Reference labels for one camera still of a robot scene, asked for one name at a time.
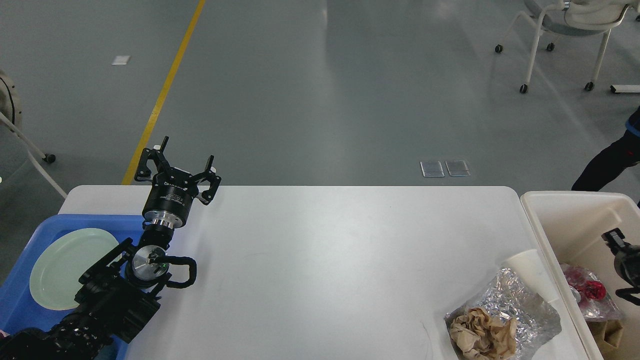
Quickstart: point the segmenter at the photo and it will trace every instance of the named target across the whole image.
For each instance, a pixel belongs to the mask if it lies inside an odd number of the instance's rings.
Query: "pale green plate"
[[[77,307],[74,297],[82,287],[78,279],[117,245],[113,235],[91,227],[57,239],[33,265],[29,278],[33,300],[50,310]]]

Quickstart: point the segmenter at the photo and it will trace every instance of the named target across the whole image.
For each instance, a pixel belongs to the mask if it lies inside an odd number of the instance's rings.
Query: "yellow floor line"
[[[156,126],[156,121],[158,120],[158,115],[160,115],[160,111],[162,110],[162,106],[164,105],[164,100],[166,99],[167,94],[169,93],[169,89],[171,88],[171,83],[173,83],[173,79],[175,78],[175,73],[178,72],[178,68],[180,67],[180,62],[182,61],[182,56],[184,55],[184,51],[187,49],[187,45],[189,45],[189,39],[191,38],[191,34],[193,34],[193,30],[198,23],[198,18],[200,17],[200,13],[202,12],[202,7],[204,6],[206,0],[200,0],[198,2],[198,6],[196,7],[195,13],[191,18],[191,22],[189,23],[189,27],[187,28],[187,32],[184,34],[182,38],[182,42],[180,43],[180,48],[178,48],[178,53],[175,55],[173,59],[173,64],[171,65],[171,69],[169,70],[169,74],[167,74],[166,79],[164,81],[164,85],[162,86],[162,90],[160,91],[160,95],[156,100],[156,105],[154,106],[153,111],[151,111],[151,116],[149,116],[149,121],[147,122],[147,126],[145,126],[145,130],[142,132],[142,137],[140,137],[140,141],[138,142],[138,146],[136,147],[136,151],[133,153],[131,157],[131,162],[129,162],[129,167],[127,168],[127,172],[124,174],[124,178],[122,179],[123,185],[131,184],[133,181],[133,174],[138,167],[138,161],[140,160],[140,154],[142,153],[142,149],[145,148],[149,138],[151,137],[151,132],[154,130],[154,126]]]

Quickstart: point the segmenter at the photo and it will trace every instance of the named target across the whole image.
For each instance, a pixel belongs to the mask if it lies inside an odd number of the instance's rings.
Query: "blue tray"
[[[44,220],[24,247],[9,276],[0,287],[0,329],[14,334],[26,327],[48,331],[73,310],[45,309],[31,297],[29,277],[42,252],[61,236],[85,227],[110,232],[118,242],[126,238],[138,242],[142,234],[142,216],[133,215],[55,215]],[[127,344],[114,336],[112,345],[103,348],[96,359],[123,360]]]

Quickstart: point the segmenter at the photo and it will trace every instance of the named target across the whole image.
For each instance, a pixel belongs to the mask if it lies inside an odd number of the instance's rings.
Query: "cable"
[[[15,105],[13,103],[13,96],[11,96],[11,89],[9,89],[9,85],[6,84],[2,76],[0,76],[0,81],[3,82],[6,87],[6,93],[9,94],[9,101],[11,102],[11,123],[15,125]]]

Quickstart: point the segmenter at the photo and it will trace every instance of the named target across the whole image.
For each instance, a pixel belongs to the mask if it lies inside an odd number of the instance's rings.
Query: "robotic arm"
[[[91,360],[113,342],[111,335],[130,343],[160,308],[157,295],[164,287],[182,289],[195,282],[196,261],[168,256],[166,250],[174,230],[186,224],[193,199],[208,205],[221,177],[212,167],[213,155],[199,174],[171,167],[163,154],[167,141],[144,149],[136,171],[136,181],[152,183],[138,244],[128,238],[87,269],[79,279],[78,307],[51,330],[29,328],[1,340],[0,360]],[[153,177],[149,160],[157,168]],[[205,181],[209,189],[200,193],[198,184]],[[171,281],[170,265],[188,266],[189,279]]]
[[[640,299],[633,296],[633,294],[640,293],[640,246],[623,241],[625,236],[618,228],[607,231],[602,235],[602,238],[615,256],[613,267],[616,269],[616,273],[632,286],[616,290],[616,295],[640,306]]]

